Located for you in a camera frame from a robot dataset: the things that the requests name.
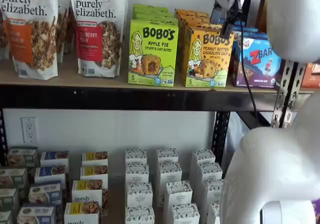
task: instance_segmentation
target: bobo's box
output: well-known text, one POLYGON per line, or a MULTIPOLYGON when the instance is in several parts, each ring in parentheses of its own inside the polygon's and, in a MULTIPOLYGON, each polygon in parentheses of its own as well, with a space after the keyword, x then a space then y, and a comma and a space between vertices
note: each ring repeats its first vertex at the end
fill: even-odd
POLYGON ((220 28, 188 27, 182 77, 186 87, 225 87, 234 33, 220 38, 220 28))
POLYGON ((132 19, 128 82, 173 87, 177 40, 177 23, 132 19))

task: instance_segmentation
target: white product box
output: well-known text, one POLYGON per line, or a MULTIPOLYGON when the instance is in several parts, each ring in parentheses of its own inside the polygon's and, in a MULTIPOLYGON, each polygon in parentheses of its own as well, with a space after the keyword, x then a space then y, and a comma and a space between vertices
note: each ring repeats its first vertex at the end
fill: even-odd
POLYGON ((222 169, 218 163, 198 164, 197 179, 194 189, 194 200, 198 206, 201 205, 202 183, 210 177, 216 180, 222 179, 222 173, 222 169))
POLYGON ((130 183, 126 188, 126 206, 129 208, 152 206, 151 183, 130 183))
POLYGON ((220 224, 220 205, 213 203, 209 206, 208 224, 220 224))
POLYGON ((198 224, 200 214, 196 204, 173 205, 168 224, 198 224))
POLYGON ((220 204, 223 180, 206 180, 203 183, 203 192, 201 198, 201 205, 199 206, 200 220, 205 224, 208 219, 209 207, 212 203, 220 204))
POLYGON ((64 166, 65 173, 69 173, 69 152, 42 152, 40 166, 64 166))
POLYGON ((190 165, 190 173, 189 173, 189 180, 192 189, 195 189, 196 186, 196 177, 197 177, 197 166, 201 163, 214 163, 216 157, 214 153, 210 149, 194 151, 191 157, 191 165, 190 165))
POLYGON ((36 168, 34 183, 61 181, 62 189, 66 189, 66 170, 64 166, 36 168))
POLYGON ((175 148, 165 148, 156 150, 157 163, 176 163, 179 161, 177 150, 175 148))
POLYGON ((108 189, 108 167, 81 167, 80 180, 102 180, 102 188, 108 189))
POLYGON ((163 207, 167 183, 180 182, 182 169, 179 163, 159 164, 155 176, 155 200, 158 207, 163 207))
POLYGON ((125 164, 147 164, 147 151, 144 149, 132 149, 125 151, 125 164))
POLYGON ((192 188, 189 181, 167 183, 163 204, 163 222, 169 223, 168 211, 173 205, 190 204, 192 199, 192 188))
POLYGON ((125 208, 125 224, 154 224, 152 207, 125 208))
POLYGON ((65 224, 98 224, 99 203, 67 203, 64 212, 65 224))
POLYGON ((82 166, 107 166, 108 165, 108 153, 107 152, 95 152, 95 153, 83 153, 82 154, 82 166))
POLYGON ((147 164, 127 164, 125 166, 125 186, 129 183, 149 182, 149 166, 147 164))

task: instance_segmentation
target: small white box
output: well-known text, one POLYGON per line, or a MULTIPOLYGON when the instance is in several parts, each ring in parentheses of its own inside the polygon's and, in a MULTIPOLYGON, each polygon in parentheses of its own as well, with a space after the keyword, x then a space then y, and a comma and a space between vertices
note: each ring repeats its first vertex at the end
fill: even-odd
POLYGON ((108 165, 108 153, 107 152, 95 152, 95 153, 83 153, 82 154, 82 166, 107 166, 108 165))
POLYGON ((125 224, 154 224, 152 207, 125 208, 125 224))
POLYGON ((147 164, 127 164, 125 167, 125 186, 129 183, 149 182, 149 166, 147 164))
POLYGON ((200 214, 196 204, 173 205, 168 224, 199 224, 200 214))
POLYGON ((175 148, 158 148, 156 150, 157 163, 177 163, 179 157, 175 148))
POLYGON ((165 190, 167 183, 180 182, 182 169, 179 163, 159 164, 155 177, 156 205, 163 207, 165 201, 165 190))
POLYGON ((209 207, 212 203, 220 204, 223 180, 206 180, 203 183, 203 192, 201 198, 200 220, 205 224, 208 219, 209 207))
POLYGON ((194 151, 192 153, 190 174, 189 174, 189 180, 190 180, 192 189, 195 189, 195 185, 196 185, 198 164, 206 163, 206 162, 214 163, 215 160, 216 160, 216 157, 214 156, 214 153, 210 149, 194 151))
POLYGON ((125 164, 147 164, 147 151, 144 149, 133 149, 125 151, 125 164))
POLYGON ((220 224, 220 205, 213 203, 209 206, 207 224, 220 224))
POLYGON ((201 205, 202 183, 210 177, 219 180, 222 179, 222 169, 218 163, 202 163, 197 166, 197 180, 194 189, 194 200, 199 206, 201 205))
POLYGON ((80 180, 102 180, 102 188, 108 189, 108 167, 81 167, 80 180))
POLYGON ((130 183, 126 188, 126 206, 129 208, 152 206, 151 183, 130 183))
POLYGON ((163 204, 163 222, 169 223, 168 211, 173 205, 190 204, 192 199, 192 188, 189 181, 167 183, 163 204))
POLYGON ((42 152, 40 166, 64 166, 65 173, 69 173, 69 152, 42 152))

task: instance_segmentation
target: granola bag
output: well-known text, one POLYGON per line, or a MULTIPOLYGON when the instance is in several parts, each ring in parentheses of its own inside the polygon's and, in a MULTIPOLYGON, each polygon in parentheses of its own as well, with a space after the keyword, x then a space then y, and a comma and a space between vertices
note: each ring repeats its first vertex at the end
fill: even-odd
POLYGON ((71 0, 79 73, 119 76, 127 0, 71 0))
POLYGON ((0 0, 15 69, 22 78, 58 75, 58 0, 0 0))

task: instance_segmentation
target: snack box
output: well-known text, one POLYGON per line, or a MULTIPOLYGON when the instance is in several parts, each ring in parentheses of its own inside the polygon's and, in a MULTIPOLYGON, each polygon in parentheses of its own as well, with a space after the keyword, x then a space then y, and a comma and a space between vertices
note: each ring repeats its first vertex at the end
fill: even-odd
POLYGON ((178 25, 132 19, 130 26, 130 84, 173 87, 178 25))
POLYGON ((158 164, 155 176, 155 201, 158 207, 163 207, 165 201, 166 184, 180 182, 182 169, 179 163, 158 164))
POLYGON ((41 167, 64 166, 65 172, 69 172, 69 152, 42 152, 40 158, 41 167))
POLYGON ((125 208, 125 224, 154 224, 152 207, 125 208))
POLYGON ((176 163, 179 160, 177 150, 175 148, 158 148, 156 150, 157 163, 176 163))
POLYGON ((34 183, 41 184, 51 181, 61 181, 62 190, 66 189, 66 170, 64 166, 37 168, 34 183))
POLYGON ((81 167, 80 180, 102 180, 102 188, 108 189, 108 166, 81 167))
POLYGON ((129 208, 152 206, 151 183, 130 183, 126 188, 126 206, 129 208))
POLYGON ((192 189, 195 188, 196 185, 196 177, 197 177, 197 166, 200 163, 214 163, 216 157, 214 153, 210 149, 194 151, 191 156, 191 165, 190 165, 190 173, 189 180, 192 189))
POLYGON ((208 219, 209 207, 212 203, 220 204, 223 180, 206 180, 203 183, 202 202, 198 207, 200 210, 200 220, 202 224, 206 224, 208 219))
MULTIPOLYGON (((243 33, 243 62, 250 87, 274 88, 281 58, 272 50, 266 34, 243 33)), ((247 86, 241 64, 241 42, 234 51, 232 81, 235 86, 247 86)))
POLYGON ((108 153, 107 152, 95 152, 95 153, 83 153, 82 154, 82 166, 107 166, 108 165, 108 153))
POLYGON ((39 166, 36 148, 11 148, 7 158, 9 167, 33 168, 39 166))
POLYGON ((99 203, 67 203, 64 212, 65 224, 98 224, 99 203))
POLYGON ((234 33, 220 38, 220 28, 188 27, 182 77, 186 87, 225 87, 234 33))
POLYGON ((56 222, 61 223, 63 221, 64 212, 61 181, 31 185, 28 200, 33 204, 54 205, 56 222))
POLYGON ((169 223, 168 211, 173 205, 190 204, 192 199, 192 188, 189 181, 167 183, 165 185, 163 220, 169 223))
POLYGON ((56 224, 56 211, 50 204, 23 204, 17 224, 56 224))
POLYGON ((131 149, 125 151, 125 164, 147 164, 147 151, 144 149, 131 149))

